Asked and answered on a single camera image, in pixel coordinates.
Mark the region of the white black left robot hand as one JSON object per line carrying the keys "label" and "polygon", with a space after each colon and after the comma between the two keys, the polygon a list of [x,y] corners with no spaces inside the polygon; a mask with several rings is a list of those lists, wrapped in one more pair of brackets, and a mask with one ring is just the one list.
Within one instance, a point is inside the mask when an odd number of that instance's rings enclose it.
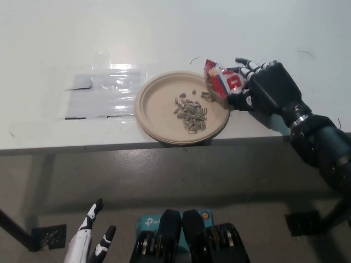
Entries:
{"label": "white black left robot hand", "polygon": [[94,249],[94,252],[90,255],[91,243],[92,243],[92,228],[93,223],[96,220],[98,213],[103,209],[104,203],[99,198],[90,208],[86,214],[84,220],[79,226],[77,232],[71,239],[67,253],[65,255],[64,262],[93,262],[102,263],[107,255],[110,248],[111,242],[116,232],[116,226],[111,225],[105,234],[103,235],[100,242]]}

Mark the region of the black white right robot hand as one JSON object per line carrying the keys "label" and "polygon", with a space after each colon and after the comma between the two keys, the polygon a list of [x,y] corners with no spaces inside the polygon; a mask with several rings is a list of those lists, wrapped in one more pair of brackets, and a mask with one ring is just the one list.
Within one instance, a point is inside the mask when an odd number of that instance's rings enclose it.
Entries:
{"label": "black white right robot hand", "polygon": [[236,58],[237,73],[244,80],[240,93],[231,95],[229,102],[236,110],[256,111],[262,115],[279,115],[287,127],[297,125],[312,115],[312,110],[302,100],[302,93],[283,64],[277,60],[255,63]]}

